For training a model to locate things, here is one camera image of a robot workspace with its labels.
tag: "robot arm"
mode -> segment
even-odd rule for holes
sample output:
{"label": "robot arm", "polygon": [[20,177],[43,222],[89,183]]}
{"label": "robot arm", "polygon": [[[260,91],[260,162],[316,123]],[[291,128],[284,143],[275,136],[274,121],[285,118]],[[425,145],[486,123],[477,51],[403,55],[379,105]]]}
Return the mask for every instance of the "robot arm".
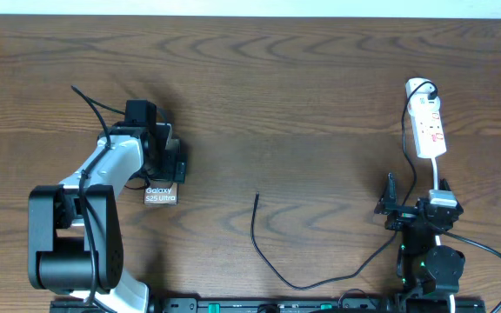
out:
{"label": "robot arm", "polygon": [[156,123],[156,106],[142,100],[127,102],[125,119],[110,128],[110,149],[101,134],[96,150],[59,185],[37,186],[29,198],[29,279],[37,289],[86,298],[90,294],[92,266],[87,233],[59,237],[58,229],[84,226],[79,184],[82,172],[95,159],[84,180],[85,202],[97,254],[99,306],[116,312],[147,312],[150,289],[123,268],[123,243],[116,200],[133,177],[183,183],[186,156],[167,150],[171,124]]}

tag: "green component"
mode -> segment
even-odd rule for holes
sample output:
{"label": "green component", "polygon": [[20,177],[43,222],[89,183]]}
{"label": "green component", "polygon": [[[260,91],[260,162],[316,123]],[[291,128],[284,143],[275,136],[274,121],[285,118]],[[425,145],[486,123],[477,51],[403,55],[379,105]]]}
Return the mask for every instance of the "green component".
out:
{"label": "green component", "polygon": [[208,304],[208,313],[219,313],[219,304]]}

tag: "brown wood grain tabletop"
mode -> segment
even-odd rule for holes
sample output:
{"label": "brown wood grain tabletop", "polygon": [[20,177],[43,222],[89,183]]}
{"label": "brown wood grain tabletop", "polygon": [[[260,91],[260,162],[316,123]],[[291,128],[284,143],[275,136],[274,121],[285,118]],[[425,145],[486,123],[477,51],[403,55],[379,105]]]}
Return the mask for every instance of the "brown wood grain tabletop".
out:
{"label": "brown wood grain tabletop", "polygon": [[[258,244],[295,284],[354,272],[392,235],[373,215],[386,174],[400,198],[411,183],[400,133],[411,77],[439,88],[440,176],[464,207],[453,230],[501,252],[501,20],[0,16],[0,311],[44,312],[55,297],[28,281],[27,200],[96,148],[101,126],[72,84],[120,110],[131,98],[165,108],[189,153],[177,206],[144,206],[140,190],[118,199],[125,266],[154,290],[399,290],[399,240],[354,279],[295,291],[257,255],[250,222],[260,191]],[[415,199],[431,162],[413,161]],[[466,256],[459,295],[490,311],[501,260],[443,243]]]}

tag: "white backdrop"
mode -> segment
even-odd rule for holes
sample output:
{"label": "white backdrop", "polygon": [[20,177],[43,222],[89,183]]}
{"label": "white backdrop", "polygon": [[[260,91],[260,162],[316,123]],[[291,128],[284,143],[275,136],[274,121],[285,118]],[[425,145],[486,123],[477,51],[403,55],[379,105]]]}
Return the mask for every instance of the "white backdrop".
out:
{"label": "white backdrop", "polygon": [[0,14],[501,18],[501,0],[0,0]]}

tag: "power outlet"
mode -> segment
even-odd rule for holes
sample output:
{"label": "power outlet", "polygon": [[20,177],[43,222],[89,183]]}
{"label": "power outlet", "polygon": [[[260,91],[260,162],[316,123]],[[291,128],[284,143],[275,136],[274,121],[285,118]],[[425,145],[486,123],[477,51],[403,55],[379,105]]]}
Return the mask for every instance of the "power outlet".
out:
{"label": "power outlet", "polygon": [[[405,85],[407,97],[419,84],[428,81],[424,78],[413,78]],[[446,152],[444,130],[440,119],[440,98],[429,99],[434,86],[427,83],[422,86],[407,104],[411,116],[413,137],[417,156],[421,158],[438,157]]]}

